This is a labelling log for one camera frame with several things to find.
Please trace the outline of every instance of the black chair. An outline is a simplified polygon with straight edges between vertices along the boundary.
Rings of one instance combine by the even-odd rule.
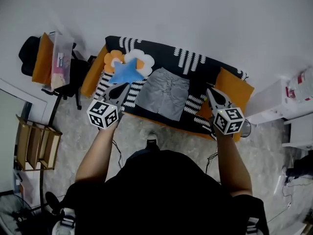
[[[59,98],[58,101],[60,101],[61,98],[66,100],[67,97],[73,97],[75,95],[77,109],[81,110],[82,106],[80,105],[80,88],[83,85],[84,79],[91,67],[91,64],[87,61],[77,59],[74,52],[72,55],[75,58],[71,59],[70,62],[69,84],[56,88],[53,92],[47,91],[45,89],[41,90],[48,95],[56,95]]]
[[[35,68],[40,38],[31,36],[23,44],[19,58],[22,61],[21,71],[26,76],[32,76]]]

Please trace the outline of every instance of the orange cushion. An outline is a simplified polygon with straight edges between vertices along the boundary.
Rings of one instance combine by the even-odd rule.
[[[41,84],[51,84],[53,42],[46,33],[40,39],[37,61],[32,81]]]
[[[231,102],[236,104],[236,106],[239,107],[243,113],[245,113],[246,104],[248,103],[254,90],[251,85],[239,79],[224,68],[221,68],[221,72],[216,79],[215,88],[227,94]],[[201,109],[197,112],[197,115],[207,120],[209,120],[212,116],[208,100],[202,104]],[[234,134],[234,140],[236,142],[240,140],[240,133]]]
[[[97,87],[101,72],[103,71],[104,67],[104,56],[107,53],[107,47],[104,45],[87,73],[87,76],[80,90],[81,93],[86,97],[91,97]]]

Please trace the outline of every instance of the gray cloth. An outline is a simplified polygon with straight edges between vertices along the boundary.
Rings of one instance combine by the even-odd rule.
[[[164,68],[153,72],[138,93],[135,104],[154,113],[179,121],[188,98],[189,80]]]

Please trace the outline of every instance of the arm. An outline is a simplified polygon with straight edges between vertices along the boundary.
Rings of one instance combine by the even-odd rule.
[[[112,150],[114,123],[107,130],[100,130],[76,172],[76,181],[105,182]]]
[[[242,194],[252,196],[250,175],[232,136],[223,135],[215,126],[214,130],[217,138],[221,184],[233,197]]]

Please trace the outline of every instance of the sneaker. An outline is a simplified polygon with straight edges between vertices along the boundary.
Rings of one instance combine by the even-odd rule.
[[[157,145],[157,135],[154,132],[150,132],[147,138],[147,145],[155,144]]]

